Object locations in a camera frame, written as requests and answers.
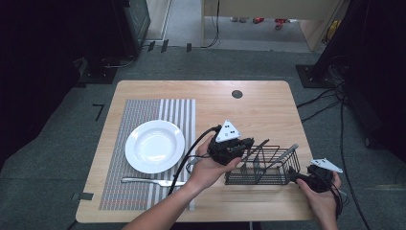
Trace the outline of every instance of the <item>table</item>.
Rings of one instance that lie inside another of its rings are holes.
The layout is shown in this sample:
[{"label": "table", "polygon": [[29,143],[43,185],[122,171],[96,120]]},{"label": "table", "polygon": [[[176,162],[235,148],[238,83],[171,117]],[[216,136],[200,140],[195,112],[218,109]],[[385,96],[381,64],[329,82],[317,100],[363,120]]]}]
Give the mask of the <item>table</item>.
[{"label": "table", "polygon": [[[242,98],[232,96],[234,90]],[[143,211],[99,210],[103,185],[127,99],[195,99],[196,137],[210,127],[230,119],[242,134],[265,139],[281,148],[297,143],[302,166],[312,158],[290,87],[281,80],[123,80],[118,83],[101,139],[96,149],[85,193],[92,200],[81,200],[79,222],[130,222]],[[312,219],[305,196],[298,185],[224,185],[224,177],[195,199],[195,210],[186,210],[178,221],[261,221]]]},{"label": "table", "polygon": [[[219,0],[218,16],[300,19],[310,51],[315,51],[345,0]],[[217,1],[201,1],[201,41],[205,46],[205,16],[217,16]]]}]

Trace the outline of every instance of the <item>striped placemat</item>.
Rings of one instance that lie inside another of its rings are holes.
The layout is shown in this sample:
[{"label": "striped placemat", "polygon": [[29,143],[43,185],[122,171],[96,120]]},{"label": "striped placemat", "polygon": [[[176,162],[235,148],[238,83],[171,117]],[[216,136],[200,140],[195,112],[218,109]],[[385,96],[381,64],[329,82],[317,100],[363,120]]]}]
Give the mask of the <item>striped placemat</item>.
[{"label": "striped placemat", "polygon": [[[162,188],[159,185],[140,182],[121,183],[121,179],[126,176],[172,180],[176,173],[183,157],[171,169],[156,174],[136,171],[125,158],[125,142],[128,135],[137,126],[153,120],[174,123],[182,130],[185,136],[184,154],[193,144],[195,140],[195,100],[127,100],[101,196],[100,210],[146,210],[167,196],[169,188]],[[186,181],[188,178],[189,174],[184,169],[178,180]],[[189,209],[194,209],[193,202]]]}]

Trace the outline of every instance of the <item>plate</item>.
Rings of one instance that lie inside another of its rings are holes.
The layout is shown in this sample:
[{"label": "plate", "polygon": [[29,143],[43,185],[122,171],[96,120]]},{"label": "plate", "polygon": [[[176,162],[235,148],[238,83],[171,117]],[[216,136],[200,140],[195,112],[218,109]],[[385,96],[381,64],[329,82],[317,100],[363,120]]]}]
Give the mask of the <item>plate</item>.
[{"label": "plate", "polygon": [[160,173],[175,165],[185,149],[185,137],[173,123],[155,120],[135,128],[125,143],[125,157],[135,170]]}]

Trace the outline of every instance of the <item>black wire dish rack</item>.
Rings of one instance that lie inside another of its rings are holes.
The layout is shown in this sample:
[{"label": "black wire dish rack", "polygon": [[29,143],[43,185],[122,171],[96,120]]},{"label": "black wire dish rack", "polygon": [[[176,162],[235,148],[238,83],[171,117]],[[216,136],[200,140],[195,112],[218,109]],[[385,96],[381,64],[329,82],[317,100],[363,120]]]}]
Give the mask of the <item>black wire dish rack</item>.
[{"label": "black wire dish rack", "polygon": [[289,169],[296,172],[301,169],[295,151],[298,145],[281,149],[266,146],[268,141],[244,152],[238,166],[225,173],[226,185],[286,185],[290,182]]}]

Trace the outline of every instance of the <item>hand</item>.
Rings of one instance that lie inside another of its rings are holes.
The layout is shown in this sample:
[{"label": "hand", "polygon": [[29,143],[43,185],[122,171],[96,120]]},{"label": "hand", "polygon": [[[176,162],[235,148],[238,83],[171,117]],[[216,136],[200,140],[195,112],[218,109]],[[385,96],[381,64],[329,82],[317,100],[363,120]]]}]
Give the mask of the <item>hand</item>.
[{"label": "hand", "polygon": [[[213,136],[209,137],[201,146],[197,148],[196,155],[203,156],[207,154],[207,149]],[[212,157],[199,158],[199,161],[194,165],[192,175],[187,184],[192,184],[199,192],[212,186],[217,179],[225,172],[236,168],[241,158],[233,159],[227,166],[223,166],[215,162]]]},{"label": "hand", "polygon": [[[307,197],[307,201],[322,229],[337,229],[335,214],[337,204],[332,192],[327,191],[318,194],[311,190],[303,180],[297,179],[296,182]],[[333,184],[335,187],[332,187],[332,189],[338,195],[336,188],[340,189],[341,179],[337,172],[333,172]]]}]

